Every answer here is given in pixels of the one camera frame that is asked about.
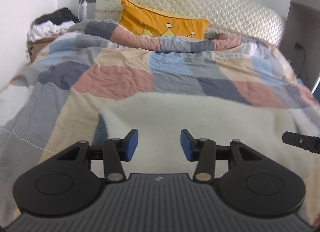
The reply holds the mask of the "white navy striped fluffy blanket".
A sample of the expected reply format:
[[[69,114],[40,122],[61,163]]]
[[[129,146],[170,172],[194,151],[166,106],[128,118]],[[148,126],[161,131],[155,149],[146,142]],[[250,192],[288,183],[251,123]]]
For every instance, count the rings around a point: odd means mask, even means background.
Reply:
[[[299,175],[306,184],[300,215],[319,224],[319,155],[284,144],[283,133],[319,135],[319,106],[302,109],[257,108],[211,96],[140,92],[102,105],[94,144],[123,138],[137,129],[138,147],[124,165],[130,173],[188,173],[195,170],[180,145],[180,132],[228,145],[238,138],[247,146]]]

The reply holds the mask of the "white clothes pile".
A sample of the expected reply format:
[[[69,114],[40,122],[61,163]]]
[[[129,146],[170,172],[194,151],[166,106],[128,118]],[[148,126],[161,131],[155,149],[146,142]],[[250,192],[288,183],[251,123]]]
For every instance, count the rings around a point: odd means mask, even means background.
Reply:
[[[27,32],[27,37],[29,41],[36,42],[44,38],[64,34],[73,25],[75,25],[74,21],[65,21],[60,25],[54,24],[52,21],[33,24]]]

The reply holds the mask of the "black clothes pile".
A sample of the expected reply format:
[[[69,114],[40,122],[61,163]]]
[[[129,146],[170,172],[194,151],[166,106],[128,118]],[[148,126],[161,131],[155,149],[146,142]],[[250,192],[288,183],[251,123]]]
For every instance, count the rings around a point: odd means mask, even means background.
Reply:
[[[33,24],[43,24],[44,22],[51,21],[52,24],[60,25],[63,22],[73,21],[79,23],[79,19],[66,7],[52,12],[51,14],[44,14],[33,21]]]

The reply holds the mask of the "patchwork pastel duvet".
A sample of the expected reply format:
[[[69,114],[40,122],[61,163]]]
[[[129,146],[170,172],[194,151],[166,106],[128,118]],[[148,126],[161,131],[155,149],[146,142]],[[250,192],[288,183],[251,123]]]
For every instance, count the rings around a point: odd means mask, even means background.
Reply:
[[[319,106],[266,41],[150,37],[112,20],[78,23],[1,91],[1,224],[19,215],[12,189],[21,174],[79,140],[93,143],[102,105],[140,92]]]

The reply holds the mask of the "wooden bedside table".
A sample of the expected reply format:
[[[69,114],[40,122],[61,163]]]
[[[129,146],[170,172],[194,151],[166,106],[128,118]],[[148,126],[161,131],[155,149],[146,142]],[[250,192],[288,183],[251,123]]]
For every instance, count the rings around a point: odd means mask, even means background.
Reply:
[[[30,57],[30,61],[33,62],[36,58],[37,54],[46,47],[48,44],[50,44],[52,41],[54,41],[56,38],[58,38],[60,35],[54,35],[52,37],[43,38],[40,40],[28,41],[27,42],[27,51]]]

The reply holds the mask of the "orange crown pillow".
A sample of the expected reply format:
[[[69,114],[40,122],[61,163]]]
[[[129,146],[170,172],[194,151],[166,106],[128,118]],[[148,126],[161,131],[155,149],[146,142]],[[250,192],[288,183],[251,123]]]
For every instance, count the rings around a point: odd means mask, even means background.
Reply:
[[[147,8],[130,0],[121,0],[123,7],[118,23],[137,35],[182,36],[203,40],[210,25],[208,19],[189,18]]]

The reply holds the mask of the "cream quilted headboard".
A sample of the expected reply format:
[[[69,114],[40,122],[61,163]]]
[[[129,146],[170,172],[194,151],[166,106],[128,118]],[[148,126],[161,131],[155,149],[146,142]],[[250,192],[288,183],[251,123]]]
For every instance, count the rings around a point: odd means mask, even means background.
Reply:
[[[262,38],[279,46],[285,30],[285,18],[252,0],[130,0],[138,5],[191,18],[207,18],[213,30]],[[121,0],[96,0],[95,18],[118,21]]]

